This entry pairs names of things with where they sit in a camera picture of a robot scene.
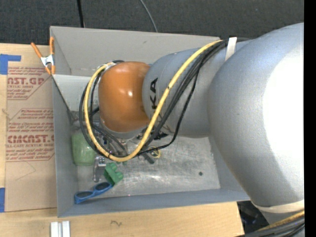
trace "blue tape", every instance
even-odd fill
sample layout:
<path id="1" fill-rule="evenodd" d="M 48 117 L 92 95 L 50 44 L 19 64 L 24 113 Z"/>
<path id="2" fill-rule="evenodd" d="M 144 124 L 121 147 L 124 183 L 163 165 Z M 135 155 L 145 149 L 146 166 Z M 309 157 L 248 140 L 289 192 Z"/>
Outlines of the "blue tape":
<path id="1" fill-rule="evenodd" d="M 4 188 L 0 188 L 0 212 L 4 212 Z"/>
<path id="2" fill-rule="evenodd" d="M 0 54 L 0 75 L 8 74 L 9 61 L 21 61 L 21 55 Z"/>

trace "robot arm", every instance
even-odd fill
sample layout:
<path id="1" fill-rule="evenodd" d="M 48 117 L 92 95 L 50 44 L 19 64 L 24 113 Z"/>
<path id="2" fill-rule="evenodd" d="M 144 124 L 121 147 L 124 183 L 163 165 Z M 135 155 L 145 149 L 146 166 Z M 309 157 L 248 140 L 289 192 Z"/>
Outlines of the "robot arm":
<path id="1" fill-rule="evenodd" d="M 225 46 L 219 41 L 202 51 L 169 54 L 151 65 L 111 64 L 99 75 L 102 128 L 120 141 L 145 137 L 138 152 L 125 159 L 146 150 L 159 132 L 212 137 L 260 210 L 300 211 L 304 24 L 238 42 L 229 59 Z M 106 156 L 114 159 L 115 153 Z"/>

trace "yellow cable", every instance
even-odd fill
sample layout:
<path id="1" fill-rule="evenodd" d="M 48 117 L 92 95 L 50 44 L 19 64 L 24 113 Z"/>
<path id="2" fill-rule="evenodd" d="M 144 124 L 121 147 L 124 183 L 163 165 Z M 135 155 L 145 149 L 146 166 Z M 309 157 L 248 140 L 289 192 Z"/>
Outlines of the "yellow cable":
<path id="1" fill-rule="evenodd" d="M 142 138 L 142 140 L 140 141 L 140 143 L 138 144 L 137 148 L 129 155 L 125 156 L 125 157 L 116 157 L 114 155 L 109 154 L 108 152 L 106 152 L 101 145 L 99 144 L 99 142 L 97 141 L 97 139 L 94 137 L 92 129 L 91 129 L 91 124 L 90 124 L 90 120 L 89 120 L 89 114 L 88 114 L 88 99 L 89 99 L 89 94 L 90 94 L 90 90 L 91 90 L 91 86 L 93 81 L 95 80 L 95 78 L 97 77 L 97 75 L 105 68 L 108 68 L 111 65 L 114 65 L 115 63 L 113 62 L 109 62 L 103 66 L 101 66 L 91 77 L 86 92 L 85 92 L 85 96 L 84 96 L 84 106 L 83 106 L 83 111 L 84 111 L 84 118 L 85 118 L 85 122 L 86 122 L 86 126 L 87 126 L 87 131 L 90 135 L 91 140 L 93 141 L 93 143 L 95 144 L 96 148 L 102 153 L 104 154 L 105 157 L 111 159 L 111 160 L 115 160 L 118 162 L 123 162 L 123 161 L 127 161 L 132 159 L 134 156 L 136 156 L 139 151 L 142 149 L 143 145 L 146 143 L 146 140 L 148 139 L 154 125 L 155 122 L 159 116 L 159 113 L 161 112 L 162 106 L 170 92 L 170 90 L 172 89 L 172 87 L 175 85 L 175 83 L 177 82 L 178 78 L 181 76 L 181 74 L 185 71 L 185 69 L 189 66 L 189 64 L 191 62 L 194 61 L 194 59 L 196 59 L 200 54 L 202 54 L 205 50 L 207 50 L 208 48 L 210 48 L 211 46 L 215 45 L 218 42 L 221 42 L 222 40 L 218 40 L 218 41 L 214 41 L 210 44 L 207 44 L 205 46 L 203 46 L 202 48 L 200 48 L 198 51 L 196 51 L 193 55 L 191 55 L 191 57 L 189 59 L 186 60 L 186 62 L 181 66 L 181 68 L 177 71 L 177 73 L 173 76 L 173 78 L 171 79 L 168 87 L 166 88 L 166 90 L 164 91 L 158 105 L 157 108 L 154 112 L 154 115 L 152 117 L 152 119 L 149 122 L 149 125 L 144 133 L 144 136 Z"/>
<path id="2" fill-rule="evenodd" d="M 303 216 L 305 216 L 305 210 L 300 211 L 300 212 L 298 212 L 298 213 L 296 213 L 296 214 L 294 214 L 294 215 L 292 215 L 292 216 L 290 216 L 288 218 L 285 218 L 285 219 L 282 219 L 280 221 L 277 221 L 277 222 L 275 222 L 275 223 L 273 223 L 271 225 L 268 225 L 266 227 L 260 228 L 258 231 L 262 231 L 262 230 L 270 229 L 270 228 L 273 228 L 273 227 L 281 226 L 283 224 L 290 223 L 290 222 L 292 222 L 292 221 L 294 221 L 294 220 L 296 220 L 296 219 L 298 219 L 300 217 L 303 217 Z"/>

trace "black cord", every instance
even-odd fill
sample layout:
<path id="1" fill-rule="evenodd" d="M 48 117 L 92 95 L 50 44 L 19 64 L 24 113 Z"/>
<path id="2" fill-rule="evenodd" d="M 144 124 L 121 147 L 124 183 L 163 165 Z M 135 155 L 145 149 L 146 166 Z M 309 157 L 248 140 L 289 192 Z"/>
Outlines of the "black cord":
<path id="1" fill-rule="evenodd" d="M 152 15 L 151 15 L 151 13 L 149 12 L 149 10 L 148 10 L 147 6 L 145 5 L 145 3 L 143 2 L 143 0 L 139 0 L 139 1 L 140 1 L 140 3 L 142 4 L 142 6 L 144 7 L 144 9 L 146 10 L 146 12 L 147 12 L 147 14 L 148 14 L 148 16 L 149 16 L 149 18 L 150 18 L 150 21 L 152 22 L 153 27 L 154 27 L 154 29 L 155 29 L 155 31 L 156 31 L 156 33 L 157 33 L 157 32 L 158 32 L 158 29 L 157 29 L 157 26 L 156 26 L 156 24 L 155 24 L 155 22 L 154 22 L 154 20 L 153 20 L 153 17 L 152 17 Z"/>
<path id="2" fill-rule="evenodd" d="M 273 228 L 245 234 L 245 237 L 291 237 L 302 231 L 305 227 L 305 217 L 298 218 Z"/>
<path id="3" fill-rule="evenodd" d="M 216 52 L 221 50 L 223 48 L 223 46 L 225 46 L 227 44 L 227 42 L 228 41 L 225 40 L 223 42 L 219 42 L 218 44 L 210 47 L 209 50 L 206 50 L 204 52 L 204 56 L 201 55 L 194 61 L 194 64 L 191 66 L 189 72 L 184 76 L 183 80 L 180 83 L 180 86 L 177 88 L 177 90 L 176 90 L 176 92 L 175 92 L 175 94 L 174 94 L 174 96 L 173 96 L 173 98 L 172 98 L 172 100 L 170 102 L 170 105 L 168 106 L 168 108 L 167 108 L 165 114 L 163 115 L 163 117 L 161 118 L 158 126 L 155 127 L 154 133 L 150 136 L 148 141 L 144 144 L 142 150 L 146 149 L 149 146 L 149 144 L 154 140 L 154 138 L 156 136 L 158 136 L 161 128 L 163 127 L 163 125 L 167 121 L 167 119 L 168 119 L 169 115 L 171 114 L 172 110 L 174 109 L 175 105 L 178 103 L 178 100 L 180 99 L 180 97 L 183 94 L 184 90 L 187 88 L 188 84 L 191 82 L 191 80 L 195 76 L 195 82 L 194 82 L 193 87 L 191 89 L 190 95 L 187 98 L 187 101 L 185 103 L 185 108 L 182 110 L 182 113 L 181 113 L 180 118 L 178 120 L 178 123 L 177 123 L 177 126 L 176 126 L 176 130 L 174 132 L 172 140 L 166 145 L 163 145 L 163 146 L 160 146 L 160 147 L 157 147 L 157 148 L 152 148 L 150 150 L 141 151 L 140 153 L 138 153 L 138 155 L 141 155 L 141 154 L 144 154 L 144 153 L 149 153 L 149 152 L 152 152 L 154 150 L 165 148 L 165 147 L 171 145 L 172 142 L 174 142 L 174 140 L 175 140 L 175 138 L 176 138 L 176 136 L 178 134 L 182 118 L 183 118 L 183 116 L 185 114 L 186 108 L 187 108 L 187 106 L 189 104 L 189 101 L 190 101 L 191 96 L 193 94 L 193 91 L 195 89 L 195 85 L 196 85 L 196 81 L 197 81 L 197 75 L 198 75 L 201 67 L 209 60 L 210 57 L 212 57 Z"/>
<path id="4" fill-rule="evenodd" d="M 114 63 L 120 63 L 120 62 L 123 62 L 122 60 L 115 60 L 113 61 Z M 93 124 L 93 115 L 96 114 L 100 108 L 97 107 L 95 110 L 92 110 L 92 104 L 93 104 L 93 95 L 94 95 L 94 90 L 96 88 L 96 85 L 97 85 L 97 82 L 101 76 L 101 74 L 103 73 L 103 70 L 99 72 L 99 74 L 97 75 L 95 81 L 94 81 L 94 85 L 93 85 L 93 88 L 92 88 L 92 91 L 91 91 L 91 99 L 90 99 L 90 112 L 89 112 L 89 120 L 90 120 L 90 124 L 91 124 L 91 128 L 92 128 L 92 133 L 94 135 L 94 137 L 96 137 L 95 135 L 95 131 L 96 130 L 98 133 L 100 133 L 107 141 L 109 141 L 110 143 L 112 143 L 113 141 L 118 144 L 118 146 L 120 148 L 123 149 L 123 151 L 127 154 L 127 151 L 126 151 L 126 148 L 122 145 L 122 143 L 120 143 L 118 141 L 118 139 L 116 137 L 114 137 L 113 135 L 111 135 L 110 133 L 105 133 L 103 132 L 103 129 L 101 129 L 100 127 L 96 127 L 94 124 Z M 83 133 L 83 136 L 85 138 L 85 140 L 87 141 L 87 143 L 89 144 L 89 146 L 91 146 L 98 154 L 102 154 L 97 148 L 96 146 L 94 145 L 94 143 L 91 141 L 90 137 L 87 135 L 87 132 L 84 128 L 84 125 L 83 125 L 83 113 L 82 113 L 82 106 L 83 106 L 83 100 L 84 100 L 84 96 L 85 96 L 85 93 L 86 93 L 86 90 L 87 90 L 87 86 L 85 87 L 83 93 L 82 93 L 82 96 L 81 96 L 81 99 L 80 99 L 80 103 L 79 103 L 79 123 L 80 123 L 80 128 L 81 128 L 81 131 Z M 108 150 L 102 145 L 100 144 L 101 147 L 106 151 L 108 152 Z"/>
<path id="5" fill-rule="evenodd" d="M 77 0 L 77 6 L 78 6 L 78 11 L 79 11 L 80 26 L 82 28 L 85 28 L 84 20 L 83 20 L 83 13 L 82 13 L 82 7 L 81 7 L 81 0 Z"/>

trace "wooden table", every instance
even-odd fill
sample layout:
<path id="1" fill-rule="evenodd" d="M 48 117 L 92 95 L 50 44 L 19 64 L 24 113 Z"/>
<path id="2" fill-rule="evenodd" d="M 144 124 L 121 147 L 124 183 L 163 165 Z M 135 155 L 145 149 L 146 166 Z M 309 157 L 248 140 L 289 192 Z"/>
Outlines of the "wooden table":
<path id="1" fill-rule="evenodd" d="M 15 54 L 24 47 L 0 44 L 0 53 Z M 6 75 L 0 75 L 0 188 L 5 187 L 5 141 Z M 73 237 L 236 237 L 244 233 L 236 202 L 69 218 L 56 215 L 56 208 L 0 213 L 0 236 L 48 237 L 50 222 L 64 220 L 70 220 Z"/>

